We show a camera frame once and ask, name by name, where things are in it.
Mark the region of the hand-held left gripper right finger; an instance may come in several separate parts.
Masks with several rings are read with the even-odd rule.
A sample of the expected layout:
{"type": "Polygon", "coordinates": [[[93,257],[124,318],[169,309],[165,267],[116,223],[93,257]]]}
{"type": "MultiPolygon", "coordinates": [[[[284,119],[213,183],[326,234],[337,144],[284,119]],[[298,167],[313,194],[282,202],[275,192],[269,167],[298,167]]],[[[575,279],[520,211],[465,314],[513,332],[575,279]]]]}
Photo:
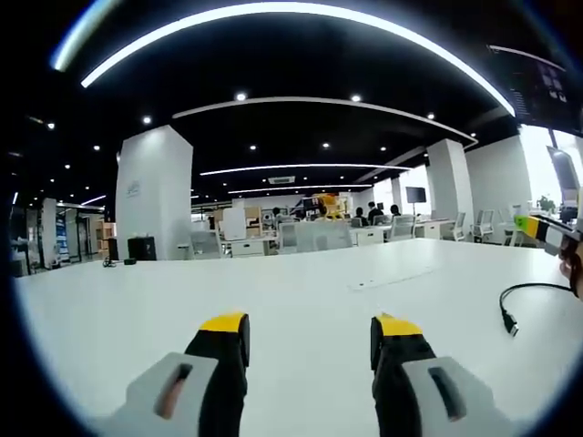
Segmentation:
{"type": "Polygon", "coordinates": [[[372,318],[371,369],[382,436],[514,434],[490,388],[453,358],[436,356],[410,321],[372,318]]]}

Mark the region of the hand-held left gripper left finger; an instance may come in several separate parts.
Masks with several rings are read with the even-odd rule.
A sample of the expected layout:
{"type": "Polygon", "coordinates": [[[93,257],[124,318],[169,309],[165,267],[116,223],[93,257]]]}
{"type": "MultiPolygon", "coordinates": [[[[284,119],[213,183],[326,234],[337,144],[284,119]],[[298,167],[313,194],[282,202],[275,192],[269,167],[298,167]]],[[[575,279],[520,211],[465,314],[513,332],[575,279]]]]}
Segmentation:
{"type": "Polygon", "coordinates": [[[250,320],[232,312],[205,321],[184,352],[151,365],[126,390],[100,436],[237,436],[247,394],[250,320]]]}

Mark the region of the person's right hand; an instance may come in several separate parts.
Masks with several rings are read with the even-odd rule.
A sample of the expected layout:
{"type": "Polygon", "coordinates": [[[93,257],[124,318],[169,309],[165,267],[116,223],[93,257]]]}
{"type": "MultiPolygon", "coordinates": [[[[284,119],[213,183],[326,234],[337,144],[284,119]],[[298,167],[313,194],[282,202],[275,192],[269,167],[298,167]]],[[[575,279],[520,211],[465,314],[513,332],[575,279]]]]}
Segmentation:
{"type": "Polygon", "coordinates": [[[582,297],[582,242],[564,236],[559,250],[560,271],[568,279],[571,291],[582,297]]]}

